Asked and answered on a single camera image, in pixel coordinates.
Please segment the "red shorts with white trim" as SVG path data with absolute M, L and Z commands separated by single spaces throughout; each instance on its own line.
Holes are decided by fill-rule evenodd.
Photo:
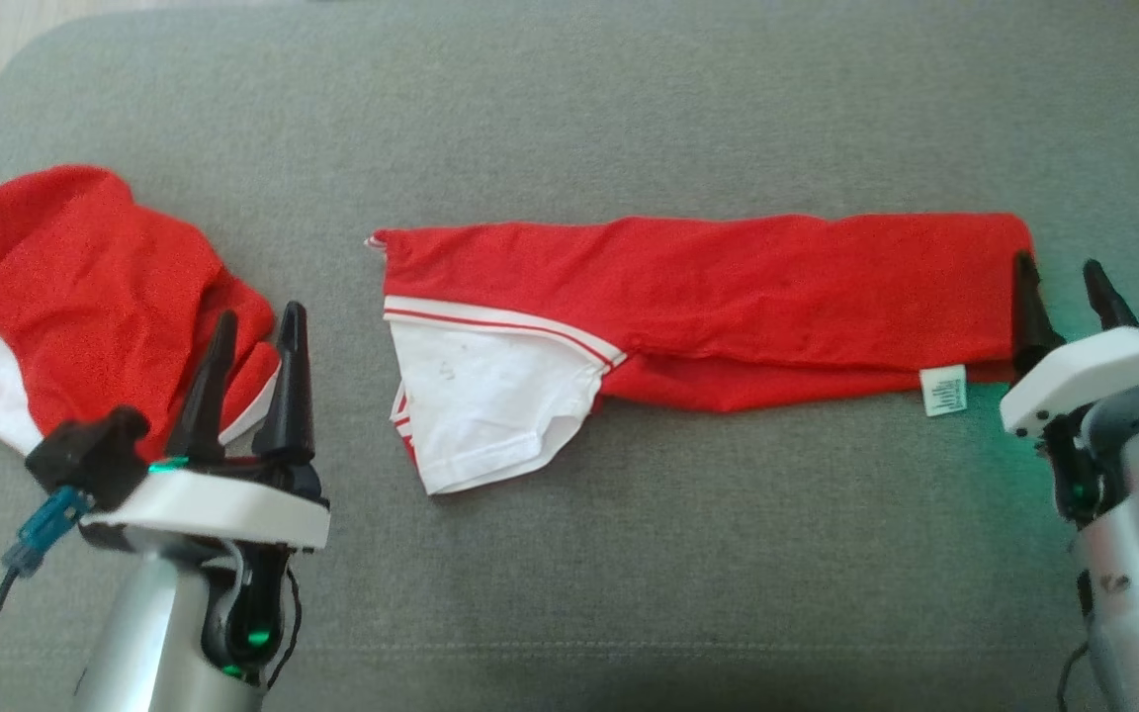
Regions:
M 198 228 L 146 207 L 108 167 L 60 165 L 0 186 L 0 440 L 21 455 L 69 420 L 132 406 L 157 460 L 216 329 L 238 325 L 219 437 L 267 415 L 274 312 Z

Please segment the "red T-shirt with white sleeves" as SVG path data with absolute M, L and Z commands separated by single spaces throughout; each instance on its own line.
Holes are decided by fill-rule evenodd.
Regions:
M 431 496 L 536 472 L 599 401 L 734 414 L 1009 379 L 1003 213 L 384 228 L 392 423 Z

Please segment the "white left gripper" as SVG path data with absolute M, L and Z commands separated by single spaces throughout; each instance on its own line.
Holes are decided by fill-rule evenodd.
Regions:
M 220 442 L 227 375 L 233 368 L 238 316 L 226 310 L 208 341 L 180 414 L 167 437 L 170 460 L 212 464 L 226 459 Z M 252 452 L 267 465 L 303 465 L 316 455 L 308 344 L 308 308 L 289 302 L 282 311 L 279 375 Z M 130 553 L 222 550 L 222 545 L 282 545 L 319 550 L 328 545 L 328 506 L 268 484 L 195 472 L 186 466 L 149 466 L 118 508 L 90 512 L 80 531 L 91 545 Z

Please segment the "large grey fabric sofa ottoman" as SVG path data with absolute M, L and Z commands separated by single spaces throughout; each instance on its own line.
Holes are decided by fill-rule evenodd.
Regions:
M 1003 385 L 746 414 L 611 400 L 426 496 L 390 226 L 1010 212 L 1052 324 L 1139 316 L 1139 1 L 368 0 L 104 15 L 0 75 L 0 185 L 113 167 L 310 318 L 328 546 L 265 712 L 1056 712 L 1082 619 Z

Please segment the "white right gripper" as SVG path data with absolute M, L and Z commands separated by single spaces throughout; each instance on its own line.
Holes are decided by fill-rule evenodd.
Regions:
M 1082 265 L 1089 304 L 1103 333 L 1066 344 L 1040 293 L 1031 252 L 1017 252 L 1011 285 L 1011 368 L 1000 402 L 1003 432 L 1039 437 L 1059 415 L 1139 387 L 1139 319 L 1098 260 Z

